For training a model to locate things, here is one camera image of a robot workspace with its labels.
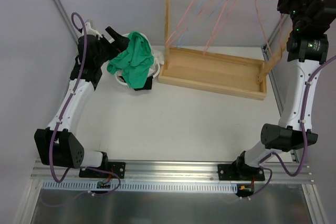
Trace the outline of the black tank top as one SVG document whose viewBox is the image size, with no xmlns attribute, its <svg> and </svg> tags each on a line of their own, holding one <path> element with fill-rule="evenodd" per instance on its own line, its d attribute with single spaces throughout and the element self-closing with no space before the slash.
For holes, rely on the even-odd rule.
<svg viewBox="0 0 336 224">
<path fill-rule="evenodd" d="M 125 83 L 125 80 L 122 76 L 118 77 L 118 80 L 121 80 L 121 82 Z M 132 88 L 134 91 L 142 91 L 142 90 L 151 90 L 152 89 L 152 83 L 153 83 L 153 76 L 150 76 L 146 79 L 146 82 L 142 88 Z"/>
</svg>

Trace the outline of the pink hanger with cream top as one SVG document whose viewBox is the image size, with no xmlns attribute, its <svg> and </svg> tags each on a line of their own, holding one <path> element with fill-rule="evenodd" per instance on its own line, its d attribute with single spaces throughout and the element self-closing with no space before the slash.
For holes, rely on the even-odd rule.
<svg viewBox="0 0 336 224">
<path fill-rule="evenodd" d="M 216 39 L 216 37 L 218 36 L 219 32 L 221 31 L 221 29 L 223 28 L 224 24 L 226 23 L 229 15 L 231 14 L 233 8 L 236 5 L 236 2 L 238 0 L 225 0 L 225 3 L 221 9 L 221 12 L 218 16 L 218 19 L 216 21 L 216 24 L 212 30 L 212 33 L 206 43 L 206 46 L 203 50 L 203 55 L 205 55 L 205 53 L 208 51 L 209 47 L 212 45 L 212 43 L 214 42 L 214 40 Z"/>
</svg>

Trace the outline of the blue wire hanger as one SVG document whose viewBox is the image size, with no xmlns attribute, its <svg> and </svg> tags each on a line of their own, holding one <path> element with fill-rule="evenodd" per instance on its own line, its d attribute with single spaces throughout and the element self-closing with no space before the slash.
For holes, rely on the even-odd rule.
<svg viewBox="0 0 336 224">
<path fill-rule="evenodd" d="M 185 46 L 192 38 L 203 32 L 205 25 L 216 12 L 220 14 L 224 3 L 225 0 L 192 0 L 175 30 L 166 40 L 166 44 L 170 46 L 175 44 L 177 48 Z"/>
</svg>

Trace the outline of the green tank top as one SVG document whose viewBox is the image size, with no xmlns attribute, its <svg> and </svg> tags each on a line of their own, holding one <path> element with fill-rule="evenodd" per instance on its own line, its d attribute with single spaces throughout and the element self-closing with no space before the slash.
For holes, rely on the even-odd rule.
<svg viewBox="0 0 336 224">
<path fill-rule="evenodd" d="M 132 89 L 141 89 L 145 86 L 149 69 L 154 64 L 154 56 L 147 38 L 138 31 L 128 34 L 130 42 L 127 49 L 110 60 L 107 71 L 121 75 Z"/>
</svg>

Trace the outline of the cream tank top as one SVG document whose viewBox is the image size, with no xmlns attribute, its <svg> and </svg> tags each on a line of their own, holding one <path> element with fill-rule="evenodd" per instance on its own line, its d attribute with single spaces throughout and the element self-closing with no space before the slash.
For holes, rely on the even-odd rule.
<svg viewBox="0 0 336 224">
<path fill-rule="evenodd" d="M 164 57 L 163 53 L 156 49 L 152 49 L 152 55 L 154 57 L 154 64 L 149 68 L 148 77 L 153 76 L 155 78 L 160 72 L 161 65 L 164 64 Z"/>
</svg>

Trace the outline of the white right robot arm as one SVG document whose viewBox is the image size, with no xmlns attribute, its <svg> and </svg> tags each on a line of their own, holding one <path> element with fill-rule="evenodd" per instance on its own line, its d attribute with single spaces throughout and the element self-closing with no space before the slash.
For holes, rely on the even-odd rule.
<svg viewBox="0 0 336 224">
<path fill-rule="evenodd" d="M 260 141 L 242 152 L 226 170 L 232 179 L 257 180 L 263 175 L 260 165 L 272 156 L 302 149 L 317 142 L 312 132 L 311 111 L 320 71 L 335 57 L 327 58 L 326 31 L 335 20 L 335 0 L 278 0 L 277 10 L 292 20 L 286 44 L 290 65 L 290 83 L 285 106 L 277 125 L 264 124 Z"/>
</svg>

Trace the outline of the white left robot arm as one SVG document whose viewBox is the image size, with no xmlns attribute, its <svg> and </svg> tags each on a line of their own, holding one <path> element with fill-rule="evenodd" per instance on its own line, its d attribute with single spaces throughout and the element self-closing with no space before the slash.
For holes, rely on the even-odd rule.
<svg viewBox="0 0 336 224">
<path fill-rule="evenodd" d="M 106 32 L 111 41 L 90 27 L 82 33 L 65 98 L 47 127 L 35 132 L 34 140 L 44 165 L 91 167 L 97 177 L 109 172 L 106 154 L 84 149 L 76 138 L 82 112 L 101 79 L 102 65 L 125 51 L 130 41 L 126 34 L 120 35 L 111 27 L 107 27 Z"/>
</svg>

